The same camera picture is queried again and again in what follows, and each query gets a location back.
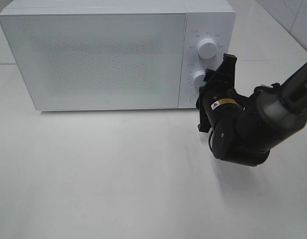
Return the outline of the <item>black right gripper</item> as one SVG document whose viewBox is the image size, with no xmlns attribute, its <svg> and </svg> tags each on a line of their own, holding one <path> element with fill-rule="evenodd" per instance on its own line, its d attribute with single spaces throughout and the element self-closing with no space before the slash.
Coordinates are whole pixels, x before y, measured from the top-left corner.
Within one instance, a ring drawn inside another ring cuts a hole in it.
<svg viewBox="0 0 307 239">
<path fill-rule="evenodd" d="M 223 61 L 216 70 L 206 69 L 200 89 L 197 108 L 199 109 L 199 132 L 208 133 L 221 120 L 234 119 L 244 110 L 236 92 L 235 65 L 237 57 L 224 53 Z"/>
</svg>

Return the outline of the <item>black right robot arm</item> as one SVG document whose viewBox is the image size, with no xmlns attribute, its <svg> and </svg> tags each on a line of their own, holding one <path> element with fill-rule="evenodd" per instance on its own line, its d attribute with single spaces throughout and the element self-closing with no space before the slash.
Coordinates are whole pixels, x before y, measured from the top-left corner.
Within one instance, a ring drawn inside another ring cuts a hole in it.
<svg viewBox="0 0 307 239">
<path fill-rule="evenodd" d="M 216 159 L 257 166 L 306 125 L 307 62 L 284 83 L 258 86 L 246 97 L 234 87 L 236 61 L 224 54 L 216 70 L 206 70 L 196 102 L 198 129 L 209 134 Z"/>
</svg>

